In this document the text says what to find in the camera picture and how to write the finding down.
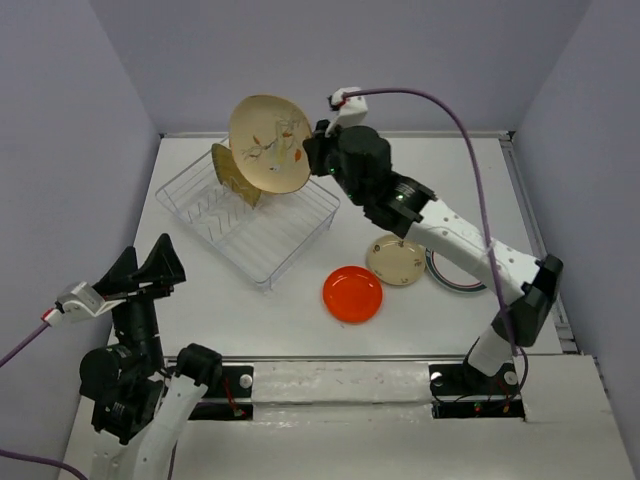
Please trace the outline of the beige floral plate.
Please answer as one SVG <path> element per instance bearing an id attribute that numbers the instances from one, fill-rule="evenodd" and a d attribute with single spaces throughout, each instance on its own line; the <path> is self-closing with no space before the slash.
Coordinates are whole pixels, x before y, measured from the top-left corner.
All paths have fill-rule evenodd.
<path id="1" fill-rule="evenodd" d="M 252 95 L 233 110 L 229 144 L 244 178 L 270 194 L 300 190 L 310 177 L 303 141 L 311 137 L 305 113 L 274 95 Z"/>

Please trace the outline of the woven bamboo tray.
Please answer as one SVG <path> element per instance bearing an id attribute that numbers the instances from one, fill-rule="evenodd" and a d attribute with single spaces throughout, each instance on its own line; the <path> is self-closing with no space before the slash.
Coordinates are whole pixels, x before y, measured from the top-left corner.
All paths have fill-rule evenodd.
<path id="1" fill-rule="evenodd" d="M 211 157 L 220 184 L 238 195 L 249 207 L 255 208 L 261 190 L 252 185 L 241 173 L 231 150 L 219 143 L 211 146 Z"/>

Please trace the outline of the white wire dish rack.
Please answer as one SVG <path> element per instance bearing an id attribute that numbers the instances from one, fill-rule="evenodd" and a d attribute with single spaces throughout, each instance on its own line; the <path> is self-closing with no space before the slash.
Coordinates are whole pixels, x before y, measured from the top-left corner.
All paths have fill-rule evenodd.
<path id="1" fill-rule="evenodd" d="M 254 284 L 270 289 L 330 228 L 340 201 L 313 181 L 294 193 L 255 195 L 228 173 L 232 164 L 229 148 L 214 143 L 155 197 Z"/>

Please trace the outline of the white green-rimmed plate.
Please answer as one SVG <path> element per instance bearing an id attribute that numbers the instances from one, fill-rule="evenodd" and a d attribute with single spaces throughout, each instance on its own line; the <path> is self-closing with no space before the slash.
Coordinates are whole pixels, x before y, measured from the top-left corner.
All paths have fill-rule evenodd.
<path id="1" fill-rule="evenodd" d="M 425 252 L 426 270 L 442 287 L 457 294 L 476 294 L 483 292 L 486 286 L 451 261 L 433 251 Z"/>

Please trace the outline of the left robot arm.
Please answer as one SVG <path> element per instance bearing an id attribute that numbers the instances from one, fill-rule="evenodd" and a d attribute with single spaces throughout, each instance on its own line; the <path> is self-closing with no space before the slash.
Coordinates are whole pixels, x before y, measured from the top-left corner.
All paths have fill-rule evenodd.
<path id="1" fill-rule="evenodd" d="M 117 341 L 88 352 L 79 368 L 80 394 L 94 403 L 92 479 L 162 478 L 194 408 L 221 380 L 221 355 L 195 343 L 166 369 L 154 303 L 185 280 L 163 233 L 145 262 L 128 247 L 93 286 Z"/>

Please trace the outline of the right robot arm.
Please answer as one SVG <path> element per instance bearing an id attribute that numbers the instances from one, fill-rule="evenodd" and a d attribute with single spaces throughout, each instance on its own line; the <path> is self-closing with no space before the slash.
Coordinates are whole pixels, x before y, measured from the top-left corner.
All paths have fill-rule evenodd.
<path id="1" fill-rule="evenodd" d="M 536 258 L 485 235 L 433 190 L 395 172 L 389 142 L 370 127 L 321 120 L 303 148 L 312 174 L 332 177 L 374 225 L 445 257 L 496 295 L 499 310 L 456 377 L 469 391 L 493 380 L 514 349 L 536 342 L 558 296 L 558 257 Z"/>

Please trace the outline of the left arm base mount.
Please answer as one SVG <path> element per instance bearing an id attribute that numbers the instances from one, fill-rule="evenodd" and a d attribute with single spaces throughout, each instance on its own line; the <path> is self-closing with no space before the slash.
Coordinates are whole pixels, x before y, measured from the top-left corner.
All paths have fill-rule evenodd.
<path id="1" fill-rule="evenodd" d="M 251 421 L 254 366 L 225 363 L 218 383 L 210 388 L 192 411 L 190 421 Z"/>

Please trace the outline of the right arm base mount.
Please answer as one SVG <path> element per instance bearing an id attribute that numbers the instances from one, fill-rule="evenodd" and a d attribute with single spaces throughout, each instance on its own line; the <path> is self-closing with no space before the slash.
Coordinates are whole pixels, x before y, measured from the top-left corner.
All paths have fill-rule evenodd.
<path id="1" fill-rule="evenodd" d="M 429 375 L 435 419 L 525 418 L 512 362 L 493 377 L 467 375 L 459 363 L 430 364 Z"/>

